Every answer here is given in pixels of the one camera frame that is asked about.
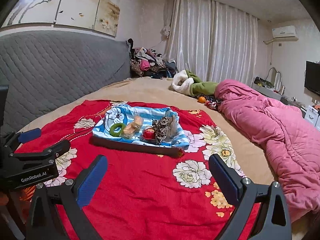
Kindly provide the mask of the green fuzzy hair scrunchie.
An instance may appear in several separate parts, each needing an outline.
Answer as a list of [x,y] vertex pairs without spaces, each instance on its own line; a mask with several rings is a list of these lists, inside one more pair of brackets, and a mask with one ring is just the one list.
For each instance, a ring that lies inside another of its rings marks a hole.
[[110,128],[110,135],[113,137],[121,137],[126,125],[124,123],[114,123]]

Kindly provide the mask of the small bread package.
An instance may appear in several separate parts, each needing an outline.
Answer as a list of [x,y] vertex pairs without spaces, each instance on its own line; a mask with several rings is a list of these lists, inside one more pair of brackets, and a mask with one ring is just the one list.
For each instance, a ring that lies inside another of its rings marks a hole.
[[125,126],[121,136],[123,138],[130,139],[134,136],[135,133],[136,133],[136,124],[134,122],[131,122]]

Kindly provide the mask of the red Kinder egg toy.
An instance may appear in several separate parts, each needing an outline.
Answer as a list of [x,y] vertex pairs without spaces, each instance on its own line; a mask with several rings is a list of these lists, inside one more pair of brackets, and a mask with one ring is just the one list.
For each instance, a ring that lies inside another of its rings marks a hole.
[[147,127],[142,131],[142,137],[144,140],[155,140],[155,130],[152,127]]

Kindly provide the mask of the leopard print scrunchie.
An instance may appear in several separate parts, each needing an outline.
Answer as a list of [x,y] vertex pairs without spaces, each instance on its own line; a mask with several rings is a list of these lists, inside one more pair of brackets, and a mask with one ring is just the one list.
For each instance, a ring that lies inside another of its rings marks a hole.
[[157,145],[160,145],[167,137],[167,131],[171,123],[170,117],[162,117],[159,120],[152,121],[152,127],[155,132],[155,141]]

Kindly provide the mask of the large bread package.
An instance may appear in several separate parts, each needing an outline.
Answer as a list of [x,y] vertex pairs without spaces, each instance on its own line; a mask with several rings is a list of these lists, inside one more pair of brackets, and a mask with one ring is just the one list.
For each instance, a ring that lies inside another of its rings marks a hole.
[[134,125],[135,129],[141,129],[141,127],[143,126],[143,122],[144,122],[144,119],[142,117],[136,115],[133,120],[133,125]]

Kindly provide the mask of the beige sheer scrunchie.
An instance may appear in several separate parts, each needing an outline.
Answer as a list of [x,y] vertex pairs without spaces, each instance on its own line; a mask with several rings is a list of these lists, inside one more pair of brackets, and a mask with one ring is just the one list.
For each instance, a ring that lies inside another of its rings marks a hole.
[[177,116],[172,115],[170,117],[170,121],[168,125],[169,125],[169,138],[173,138],[177,134],[177,129],[178,129]]

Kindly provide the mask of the grey quilted headboard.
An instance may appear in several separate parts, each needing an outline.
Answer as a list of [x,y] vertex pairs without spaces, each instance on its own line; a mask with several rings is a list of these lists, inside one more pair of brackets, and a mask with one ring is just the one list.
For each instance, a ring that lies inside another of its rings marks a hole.
[[130,77],[125,41],[37,30],[1,37],[1,84],[9,87],[2,134]]

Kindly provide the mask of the pink quilted comforter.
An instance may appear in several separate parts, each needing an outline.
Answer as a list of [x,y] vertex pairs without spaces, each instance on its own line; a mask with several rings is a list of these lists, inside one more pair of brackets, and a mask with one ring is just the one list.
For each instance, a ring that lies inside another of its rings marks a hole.
[[319,212],[319,131],[300,109],[268,98],[236,80],[215,89],[218,110],[261,146],[283,189],[291,220]]

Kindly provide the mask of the red floral blanket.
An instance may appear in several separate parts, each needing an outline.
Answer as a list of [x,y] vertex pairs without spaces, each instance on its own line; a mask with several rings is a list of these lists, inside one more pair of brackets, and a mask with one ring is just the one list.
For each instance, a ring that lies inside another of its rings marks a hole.
[[226,135],[202,110],[177,109],[189,147],[181,158],[123,152],[91,143],[93,126],[115,107],[109,100],[84,101],[42,128],[19,152],[41,152],[63,139],[70,150],[57,160],[59,176],[47,186],[75,178],[93,159],[107,158],[107,172],[85,214],[103,239],[214,239],[235,207],[208,168],[211,153],[235,158]]

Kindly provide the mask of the blue striped cartoon tray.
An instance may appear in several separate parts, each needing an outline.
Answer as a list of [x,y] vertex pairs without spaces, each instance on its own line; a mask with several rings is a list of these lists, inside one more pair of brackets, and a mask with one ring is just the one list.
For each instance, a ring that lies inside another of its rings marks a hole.
[[[124,123],[128,125],[133,122],[134,117],[138,115],[144,119],[141,129],[136,129],[136,133],[130,139],[113,137],[109,131],[114,123]],[[166,139],[157,145],[155,140],[144,140],[142,131],[147,127],[152,127],[153,120],[159,120],[162,117],[177,116],[178,129],[173,138],[169,138],[169,129]],[[182,152],[190,146],[188,137],[185,135],[180,125],[181,117],[178,112],[170,107],[151,108],[143,106],[130,106],[127,103],[111,107],[106,111],[105,116],[92,129],[92,143],[112,150],[141,152],[149,154],[167,155],[178,158]]]

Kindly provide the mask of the pile of clothes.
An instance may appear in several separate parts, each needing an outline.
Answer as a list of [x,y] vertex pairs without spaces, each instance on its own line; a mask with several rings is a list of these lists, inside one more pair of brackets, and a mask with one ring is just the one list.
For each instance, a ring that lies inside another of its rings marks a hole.
[[130,75],[132,78],[166,79],[173,78],[177,73],[175,61],[164,60],[162,54],[157,53],[154,49],[134,48],[134,41],[131,38],[127,40],[127,45],[130,48]]

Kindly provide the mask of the colourful snack wrappers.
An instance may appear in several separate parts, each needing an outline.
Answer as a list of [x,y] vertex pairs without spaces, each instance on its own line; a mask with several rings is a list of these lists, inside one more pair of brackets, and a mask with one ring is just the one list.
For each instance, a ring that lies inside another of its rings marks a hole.
[[219,105],[221,104],[222,100],[216,99],[214,96],[206,96],[206,101],[204,105],[214,111],[218,111]]

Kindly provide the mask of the cluttered side desk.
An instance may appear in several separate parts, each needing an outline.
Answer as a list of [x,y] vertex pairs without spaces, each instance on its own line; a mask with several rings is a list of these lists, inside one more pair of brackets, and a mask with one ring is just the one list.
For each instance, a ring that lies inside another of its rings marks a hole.
[[289,98],[284,95],[285,86],[282,83],[281,72],[277,71],[274,67],[269,69],[265,79],[257,76],[252,82],[251,87],[264,96],[276,99],[285,105],[291,105],[306,110],[306,106],[302,102],[299,102],[295,97]]

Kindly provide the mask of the orange fruit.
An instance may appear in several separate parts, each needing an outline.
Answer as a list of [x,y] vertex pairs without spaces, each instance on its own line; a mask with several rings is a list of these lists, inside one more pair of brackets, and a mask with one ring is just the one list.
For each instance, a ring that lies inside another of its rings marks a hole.
[[199,103],[205,103],[205,102],[206,102],[206,98],[205,98],[204,96],[200,96],[200,97],[198,98],[198,102],[199,102]]

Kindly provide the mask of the black television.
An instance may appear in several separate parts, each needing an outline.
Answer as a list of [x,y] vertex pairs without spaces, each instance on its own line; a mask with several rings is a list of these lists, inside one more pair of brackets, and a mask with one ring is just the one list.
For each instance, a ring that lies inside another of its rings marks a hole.
[[304,87],[320,96],[320,66],[317,63],[306,61]]

